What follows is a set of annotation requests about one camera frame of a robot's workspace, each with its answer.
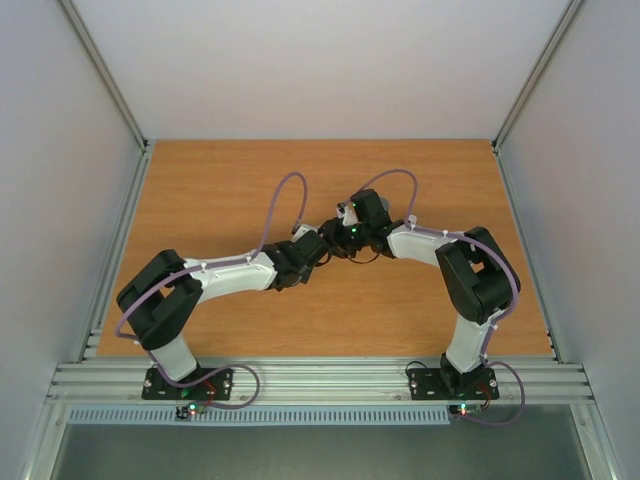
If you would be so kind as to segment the orange pill bottle grey cap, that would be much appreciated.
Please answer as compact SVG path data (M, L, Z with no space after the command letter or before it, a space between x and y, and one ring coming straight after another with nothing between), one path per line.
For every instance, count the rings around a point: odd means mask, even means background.
M382 208L385 211L389 211L390 210L390 201L385 197L380 197L379 200L380 200L380 204L381 204Z

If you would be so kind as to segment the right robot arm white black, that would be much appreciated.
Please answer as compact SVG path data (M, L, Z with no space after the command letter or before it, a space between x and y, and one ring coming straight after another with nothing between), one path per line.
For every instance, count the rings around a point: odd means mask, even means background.
M489 340L514 309L520 280L484 227L447 232L392 220L381 197L365 189L336 207L319 228L335 257L353 260L369 248L393 259L437 267L457 313L452 340L441 356L438 386L449 398L479 387Z

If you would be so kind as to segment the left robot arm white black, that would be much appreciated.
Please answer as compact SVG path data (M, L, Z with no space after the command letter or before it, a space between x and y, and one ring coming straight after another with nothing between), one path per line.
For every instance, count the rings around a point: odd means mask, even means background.
M148 353L167 388L179 398L195 395L204 380L182 330L199 304L245 291L282 291L308 282L328 254L315 230L260 251L212 260L157 254L117 295L122 323Z

